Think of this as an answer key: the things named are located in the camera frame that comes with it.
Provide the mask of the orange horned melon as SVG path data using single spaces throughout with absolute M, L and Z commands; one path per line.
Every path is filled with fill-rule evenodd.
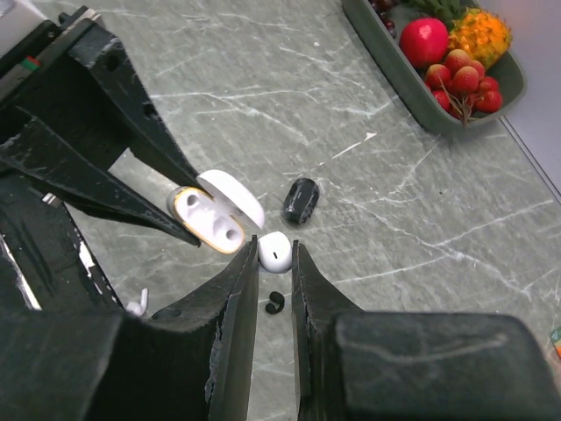
M 460 18 L 453 20 L 448 48 L 465 51 L 489 69 L 508 51 L 512 41 L 511 28 L 496 14 L 467 7 Z

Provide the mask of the orange green box left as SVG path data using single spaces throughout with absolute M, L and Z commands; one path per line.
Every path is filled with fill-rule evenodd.
M 561 327 L 557 327 L 550 332 L 550 341 L 553 345 L 556 355 L 561 358 Z

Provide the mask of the dark grape bunch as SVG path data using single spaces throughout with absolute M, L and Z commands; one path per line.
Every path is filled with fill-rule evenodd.
M 399 0 L 370 0 L 369 4 L 380 18 L 382 24 L 387 29 L 393 39 L 397 37 L 395 22 L 390 18 L 391 10 L 400 3 Z

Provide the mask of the red apple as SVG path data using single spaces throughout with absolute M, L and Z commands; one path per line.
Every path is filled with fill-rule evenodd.
M 402 30 L 399 47 L 414 68 L 425 69 L 443 59 L 448 39 L 448 29 L 442 21 L 418 18 Z

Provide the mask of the red lychee bunch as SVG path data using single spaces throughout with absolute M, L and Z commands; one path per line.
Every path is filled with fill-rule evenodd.
M 451 50 L 443 63 L 429 66 L 424 82 L 444 111 L 463 125 L 479 114 L 494 114 L 503 105 L 499 82 L 461 49 Z

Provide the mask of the black earbud charging case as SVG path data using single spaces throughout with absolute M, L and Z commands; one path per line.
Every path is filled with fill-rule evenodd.
M 295 180 L 282 205 L 282 216 L 291 225 L 303 225 L 312 216 L 320 196 L 318 185 L 309 178 Z

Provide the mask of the green leafy sprig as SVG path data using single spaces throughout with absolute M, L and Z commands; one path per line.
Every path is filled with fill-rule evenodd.
M 459 0 L 407 0 L 402 3 L 429 17 L 439 19 L 447 27 L 453 27 L 454 22 L 461 19 L 467 9 Z

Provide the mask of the white earbud with blue light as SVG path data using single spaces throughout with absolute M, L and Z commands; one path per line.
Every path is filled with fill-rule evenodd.
M 136 317 L 142 317 L 146 313 L 148 306 L 149 290 L 144 288 L 140 292 L 140 298 L 137 302 L 129 302 L 125 309 L 128 313 Z

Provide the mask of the grey-green fruit tray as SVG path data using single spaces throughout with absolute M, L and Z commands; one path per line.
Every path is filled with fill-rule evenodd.
M 421 127 L 460 134 L 525 94 L 507 26 L 474 1 L 345 1 L 367 51 Z

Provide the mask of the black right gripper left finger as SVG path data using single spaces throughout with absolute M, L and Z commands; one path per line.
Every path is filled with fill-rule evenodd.
M 243 420 L 258 245 L 151 318 L 124 310 L 1 313 L 4 420 Z

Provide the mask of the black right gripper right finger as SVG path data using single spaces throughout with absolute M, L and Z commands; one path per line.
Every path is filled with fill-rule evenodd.
M 560 395 L 509 315 L 366 311 L 292 251 L 300 420 L 557 420 Z

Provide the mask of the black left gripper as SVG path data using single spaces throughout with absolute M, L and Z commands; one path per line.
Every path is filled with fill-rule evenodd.
M 199 185 L 198 172 L 156 110 L 123 42 L 102 28 L 92 10 L 40 25 L 4 61 L 3 305 L 120 305 L 71 208 L 201 245 L 110 173 L 124 151 L 124 126 L 137 159 L 180 186 Z

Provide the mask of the black clip earbud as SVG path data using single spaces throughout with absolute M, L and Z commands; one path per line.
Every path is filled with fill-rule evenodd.
M 285 306 L 285 297 L 278 291 L 272 291 L 268 297 L 265 311 L 269 315 L 276 315 L 283 311 Z

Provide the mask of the white earbud charging case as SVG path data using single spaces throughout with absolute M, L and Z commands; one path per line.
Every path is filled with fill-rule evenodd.
M 197 187 L 179 187 L 167 197 L 167 210 L 200 241 L 223 254 L 245 241 L 243 220 L 261 229 L 266 221 L 258 199 L 235 177 L 211 169 L 200 173 Z

